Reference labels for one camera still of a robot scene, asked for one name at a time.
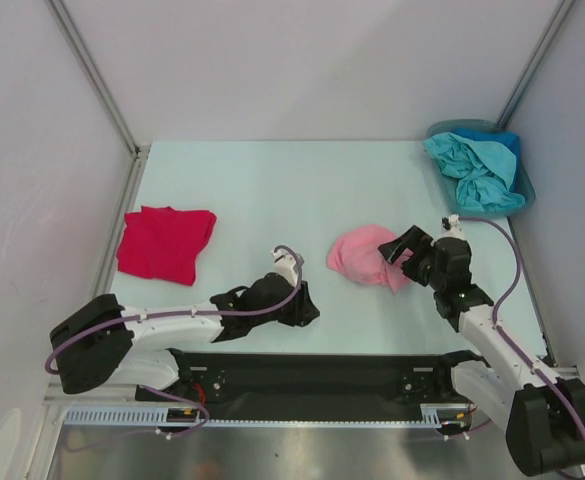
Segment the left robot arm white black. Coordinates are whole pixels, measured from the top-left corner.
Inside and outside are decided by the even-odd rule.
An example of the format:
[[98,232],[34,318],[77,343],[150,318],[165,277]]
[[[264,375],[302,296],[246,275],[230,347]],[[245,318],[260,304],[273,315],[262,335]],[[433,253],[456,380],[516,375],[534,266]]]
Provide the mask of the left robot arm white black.
[[278,273],[175,310],[125,308],[103,294],[52,329],[44,368],[69,395],[132,384],[179,400],[193,387],[184,345],[237,340],[271,322],[305,327],[319,315],[307,281],[291,285]]

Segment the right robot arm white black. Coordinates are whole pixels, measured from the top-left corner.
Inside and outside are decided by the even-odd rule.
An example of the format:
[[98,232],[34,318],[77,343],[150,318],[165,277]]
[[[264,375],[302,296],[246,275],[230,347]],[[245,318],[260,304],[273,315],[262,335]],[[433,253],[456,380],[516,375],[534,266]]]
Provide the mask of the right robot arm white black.
[[464,396],[477,405],[503,431],[524,475],[569,478],[585,467],[585,384],[546,365],[508,331],[499,317],[502,303],[472,280],[461,222],[456,215],[443,219],[438,238],[412,226],[378,248],[387,264],[432,289],[439,315],[480,353],[436,372],[434,391],[445,401]]

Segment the pink t shirt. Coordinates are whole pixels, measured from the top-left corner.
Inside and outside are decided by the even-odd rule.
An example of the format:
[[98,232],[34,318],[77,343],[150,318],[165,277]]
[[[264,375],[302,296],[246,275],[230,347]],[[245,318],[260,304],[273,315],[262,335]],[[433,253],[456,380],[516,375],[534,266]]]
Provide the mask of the pink t shirt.
[[411,251],[403,253],[396,263],[389,264],[378,248],[397,238],[393,231],[379,225],[350,230],[332,245],[326,258],[327,267],[352,282],[388,287],[396,293],[410,283],[399,261],[409,259]]

